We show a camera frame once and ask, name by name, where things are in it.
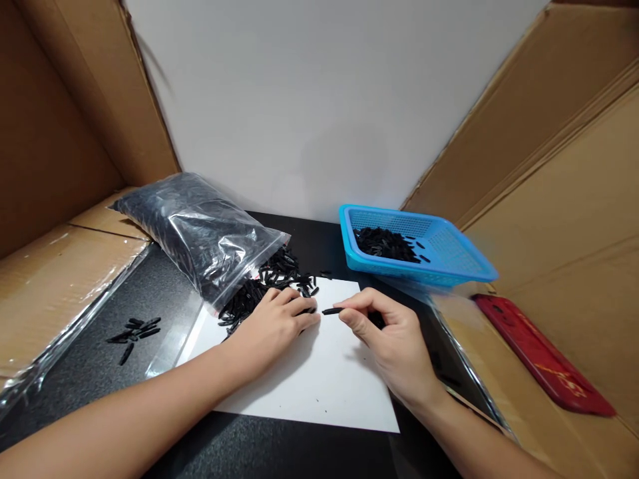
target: plastic bag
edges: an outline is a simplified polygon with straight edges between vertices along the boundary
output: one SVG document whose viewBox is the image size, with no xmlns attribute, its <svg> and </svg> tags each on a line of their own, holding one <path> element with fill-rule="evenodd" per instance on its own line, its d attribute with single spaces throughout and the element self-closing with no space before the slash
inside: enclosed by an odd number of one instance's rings
<svg viewBox="0 0 639 479">
<path fill-rule="evenodd" d="M 216 311 L 290 239 L 262 226 L 194 173 L 143 186 L 110 208 L 157 241 Z"/>
</svg>

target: white wall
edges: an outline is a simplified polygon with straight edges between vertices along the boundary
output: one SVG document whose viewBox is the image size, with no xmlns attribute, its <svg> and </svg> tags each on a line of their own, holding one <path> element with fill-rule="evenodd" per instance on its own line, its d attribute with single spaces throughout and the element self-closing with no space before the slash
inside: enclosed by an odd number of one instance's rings
<svg viewBox="0 0 639 479">
<path fill-rule="evenodd" d="M 545 3 L 127 6 L 183 169 L 243 208 L 337 222 L 401 205 Z"/>
</svg>

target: white paper sheet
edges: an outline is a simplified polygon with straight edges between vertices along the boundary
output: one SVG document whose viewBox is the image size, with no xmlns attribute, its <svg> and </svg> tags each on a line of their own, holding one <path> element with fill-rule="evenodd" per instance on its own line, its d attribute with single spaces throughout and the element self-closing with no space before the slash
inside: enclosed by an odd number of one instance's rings
<svg viewBox="0 0 639 479">
<path fill-rule="evenodd" d="M 352 281 L 318 278 L 318 311 L 359 291 Z M 222 342 L 226 329 L 202 308 L 178 365 Z M 399 432 L 372 352 L 337 315 L 298 337 L 262 378 L 215 408 L 224 412 Z"/>
</svg>

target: blue plastic basket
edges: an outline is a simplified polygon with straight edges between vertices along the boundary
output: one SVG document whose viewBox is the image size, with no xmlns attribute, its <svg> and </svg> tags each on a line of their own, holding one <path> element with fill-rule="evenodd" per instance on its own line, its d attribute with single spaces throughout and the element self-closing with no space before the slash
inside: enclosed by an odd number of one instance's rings
<svg viewBox="0 0 639 479">
<path fill-rule="evenodd" d="M 471 241 L 443 218 L 346 204 L 339 209 L 339 222 L 346 262 L 349 268 L 356 271 L 403 277 L 440 286 L 455 286 L 466 281 L 487 283 L 499 276 Z M 421 263 L 409 263 L 362 253 L 353 228 L 360 230 L 378 226 L 417 238 L 416 241 L 424 249 L 415 246 L 415 253 L 424 255 L 431 262 L 422 260 Z"/>
</svg>

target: red phone case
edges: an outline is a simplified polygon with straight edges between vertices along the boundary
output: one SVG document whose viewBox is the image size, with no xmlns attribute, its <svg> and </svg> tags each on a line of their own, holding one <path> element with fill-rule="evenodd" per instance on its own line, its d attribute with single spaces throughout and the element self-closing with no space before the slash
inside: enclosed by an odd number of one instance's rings
<svg viewBox="0 0 639 479">
<path fill-rule="evenodd" d="M 488 295 L 475 295 L 473 300 L 559 406 L 582 414 L 616 414 L 610 403 L 512 301 Z"/>
</svg>

